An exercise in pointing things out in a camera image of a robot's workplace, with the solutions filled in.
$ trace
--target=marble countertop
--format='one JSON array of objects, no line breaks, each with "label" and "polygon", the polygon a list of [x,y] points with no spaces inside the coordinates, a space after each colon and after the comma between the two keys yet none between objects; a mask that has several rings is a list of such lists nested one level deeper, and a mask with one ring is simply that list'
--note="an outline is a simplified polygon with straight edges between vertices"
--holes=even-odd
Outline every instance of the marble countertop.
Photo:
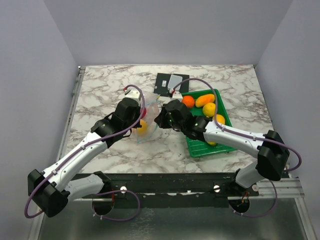
[{"label": "marble countertop", "polygon": [[[201,78],[218,89],[232,126],[267,133],[273,129],[252,65],[101,65],[85,70],[76,105],[67,151],[74,148],[94,123],[111,113],[124,97],[122,89],[135,84],[153,92],[157,73],[186,74]],[[189,91],[208,89],[191,81]],[[158,129],[144,143],[124,138],[89,162],[82,173],[208,173],[234,172],[254,160],[239,150],[201,158],[189,154],[186,137],[171,129]]]}]

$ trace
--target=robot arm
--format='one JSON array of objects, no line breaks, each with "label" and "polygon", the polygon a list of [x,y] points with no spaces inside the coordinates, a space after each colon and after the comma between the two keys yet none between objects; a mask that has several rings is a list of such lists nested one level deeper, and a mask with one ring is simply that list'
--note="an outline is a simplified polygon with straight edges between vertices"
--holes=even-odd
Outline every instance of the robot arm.
[{"label": "robot arm", "polygon": [[233,134],[225,131],[223,124],[221,124],[222,128],[218,127],[211,118],[193,116],[178,99],[163,105],[159,116],[154,121],[160,128],[172,128],[192,140],[225,144],[256,158],[255,162],[235,173],[235,185],[244,189],[265,178],[279,181],[290,155],[285,147],[255,139],[269,139],[283,143],[277,132],[269,130],[267,134],[254,133],[228,126],[229,130],[233,129],[238,133],[255,137],[249,139]]},{"label": "robot arm", "polygon": [[72,180],[72,178],[94,157],[110,148],[112,144],[125,136],[117,134],[132,126],[140,115],[140,93],[131,90],[120,101],[115,111],[98,120],[86,137],[66,156],[47,167],[42,172],[36,169],[27,177],[28,195],[38,185],[48,178],[36,191],[32,200],[44,211],[48,217],[53,217],[67,205],[68,201],[90,194],[99,193],[108,179],[100,174],[92,174],[86,178]]}]

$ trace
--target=lemon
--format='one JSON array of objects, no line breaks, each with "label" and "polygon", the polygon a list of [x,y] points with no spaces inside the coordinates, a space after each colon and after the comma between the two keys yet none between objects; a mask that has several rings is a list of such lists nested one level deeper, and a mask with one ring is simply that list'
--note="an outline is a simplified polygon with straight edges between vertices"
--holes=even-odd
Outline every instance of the lemon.
[{"label": "lemon", "polygon": [[221,124],[226,124],[226,120],[224,118],[224,116],[220,115],[220,114],[217,114],[216,115],[216,121],[218,123],[221,123]]},{"label": "lemon", "polygon": [[206,117],[213,117],[215,115],[216,105],[213,102],[209,102],[203,106],[202,112]]},{"label": "lemon", "polygon": [[213,141],[207,141],[206,143],[209,144],[209,145],[211,145],[211,146],[217,145],[217,143],[216,143],[216,142],[213,142]]},{"label": "lemon", "polygon": [[141,119],[140,120],[140,125],[141,127],[137,127],[137,132],[139,135],[145,134],[146,131],[148,130],[148,124],[146,123],[145,120]]}]

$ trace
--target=white wall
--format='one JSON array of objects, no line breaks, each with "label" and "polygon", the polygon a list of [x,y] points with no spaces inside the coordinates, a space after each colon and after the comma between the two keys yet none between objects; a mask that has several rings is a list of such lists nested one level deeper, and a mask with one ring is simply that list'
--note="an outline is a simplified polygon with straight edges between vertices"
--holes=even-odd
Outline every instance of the white wall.
[{"label": "white wall", "polygon": [[292,0],[44,0],[79,65],[257,64]]},{"label": "white wall", "polygon": [[0,239],[26,240],[27,175],[53,163],[77,65],[42,0],[0,3]]},{"label": "white wall", "polygon": [[[320,237],[320,1],[294,0],[256,72],[274,128],[303,158],[297,170]],[[290,156],[292,166],[297,158]]]}]

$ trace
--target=clear plastic bag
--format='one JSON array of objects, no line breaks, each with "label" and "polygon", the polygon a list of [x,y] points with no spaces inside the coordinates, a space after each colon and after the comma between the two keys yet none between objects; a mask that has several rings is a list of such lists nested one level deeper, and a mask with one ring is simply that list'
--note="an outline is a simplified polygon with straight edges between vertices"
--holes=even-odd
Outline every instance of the clear plastic bag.
[{"label": "clear plastic bag", "polygon": [[142,128],[135,131],[138,144],[150,139],[158,129],[158,125],[155,123],[155,118],[159,115],[158,98],[159,95],[152,92],[144,94],[146,112],[141,121],[144,122],[140,122]]}]

